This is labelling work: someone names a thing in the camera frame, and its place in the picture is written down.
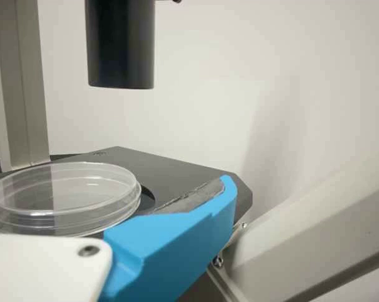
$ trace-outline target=clear plastic petri dish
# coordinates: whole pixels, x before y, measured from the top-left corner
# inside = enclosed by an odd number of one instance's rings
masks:
[[[118,165],[32,167],[0,179],[0,233],[90,235],[129,218],[140,195],[135,175]]]

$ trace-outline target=metal screw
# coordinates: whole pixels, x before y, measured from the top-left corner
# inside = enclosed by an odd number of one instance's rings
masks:
[[[214,267],[217,267],[218,269],[220,269],[224,265],[224,260],[219,255],[217,255],[215,256],[215,258],[213,258],[212,263]]]
[[[90,257],[96,255],[99,251],[100,249],[95,245],[86,245],[82,247],[77,254],[81,257]]]

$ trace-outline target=white wall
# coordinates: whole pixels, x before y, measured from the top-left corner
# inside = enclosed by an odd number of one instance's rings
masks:
[[[87,85],[83,0],[39,11],[52,154],[121,145],[235,171],[259,215],[379,149],[379,1],[159,1],[151,91]]]

